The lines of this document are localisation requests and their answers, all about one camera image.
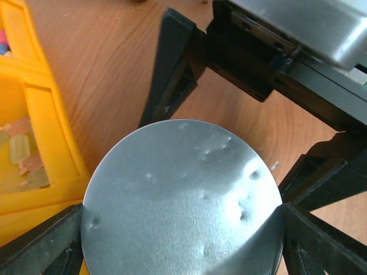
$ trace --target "round metal lid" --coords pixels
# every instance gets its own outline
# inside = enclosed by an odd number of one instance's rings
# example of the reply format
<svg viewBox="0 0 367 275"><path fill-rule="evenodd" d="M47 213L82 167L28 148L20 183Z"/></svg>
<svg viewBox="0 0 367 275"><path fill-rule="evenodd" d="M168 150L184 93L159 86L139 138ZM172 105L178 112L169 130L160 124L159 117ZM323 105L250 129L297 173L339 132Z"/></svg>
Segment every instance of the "round metal lid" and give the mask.
<svg viewBox="0 0 367 275"><path fill-rule="evenodd" d="M195 120L136 130L89 183L81 244L91 275L274 274L282 200L257 153Z"/></svg>

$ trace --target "wooden table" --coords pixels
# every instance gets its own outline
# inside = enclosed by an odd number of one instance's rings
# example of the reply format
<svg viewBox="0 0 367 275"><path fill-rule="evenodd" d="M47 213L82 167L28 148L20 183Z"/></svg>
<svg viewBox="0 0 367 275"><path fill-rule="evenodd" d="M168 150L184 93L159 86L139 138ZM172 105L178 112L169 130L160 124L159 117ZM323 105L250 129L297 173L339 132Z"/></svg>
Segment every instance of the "wooden table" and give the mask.
<svg viewBox="0 0 367 275"><path fill-rule="evenodd" d="M205 30L201 0L28 0L81 153L93 172L137 128L149 92L162 14L173 7ZM278 183L300 154L335 133L277 92L265 103L207 69L174 118L218 124L243 138L272 167ZM367 192L315 215L367 243ZM284 266L278 274L286 274Z"/></svg>

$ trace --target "yellow container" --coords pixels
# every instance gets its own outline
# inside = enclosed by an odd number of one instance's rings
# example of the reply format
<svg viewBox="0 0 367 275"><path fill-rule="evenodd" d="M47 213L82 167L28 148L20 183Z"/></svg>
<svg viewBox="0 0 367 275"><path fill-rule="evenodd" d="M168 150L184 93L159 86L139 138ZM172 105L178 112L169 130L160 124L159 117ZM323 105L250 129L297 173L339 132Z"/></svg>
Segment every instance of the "yellow container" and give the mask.
<svg viewBox="0 0 367 275"><path fill-rule="evenodd" d="M29 116L50 187L6 194L26 179L0 147L0 246L83 198L90 175L65 113L60 91L40 47L28 7L0 0L0 29L13 57L0 56L0 126Z"/></svg>

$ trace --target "blue object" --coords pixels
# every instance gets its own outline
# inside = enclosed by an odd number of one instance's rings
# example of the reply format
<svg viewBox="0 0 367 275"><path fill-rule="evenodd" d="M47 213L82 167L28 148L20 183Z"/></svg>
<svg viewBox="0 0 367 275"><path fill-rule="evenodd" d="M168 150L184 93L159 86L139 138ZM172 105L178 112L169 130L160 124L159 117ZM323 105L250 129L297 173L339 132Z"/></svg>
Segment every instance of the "blue object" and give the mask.
<svg viewBox="0 0 367 275"><path fill-rule="evenodd" d="M10 49L8 47L8 45L6 44L0 44L0 54L3 56L4 54L6 54L6 52L8 52Z"/></svg>

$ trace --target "pink object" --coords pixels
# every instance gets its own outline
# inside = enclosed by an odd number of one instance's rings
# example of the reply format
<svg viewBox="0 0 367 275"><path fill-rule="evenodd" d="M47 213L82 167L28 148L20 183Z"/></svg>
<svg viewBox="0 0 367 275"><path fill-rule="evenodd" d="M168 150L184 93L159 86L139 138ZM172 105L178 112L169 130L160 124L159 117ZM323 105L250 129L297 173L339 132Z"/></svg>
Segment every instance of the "pink object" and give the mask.
<svg viewBox="0 0 367 275"><path fill-rule="evenodd" d="M0 30L0 44L6 44L9 46L9 42L7 41L5 30Z"/></svg>

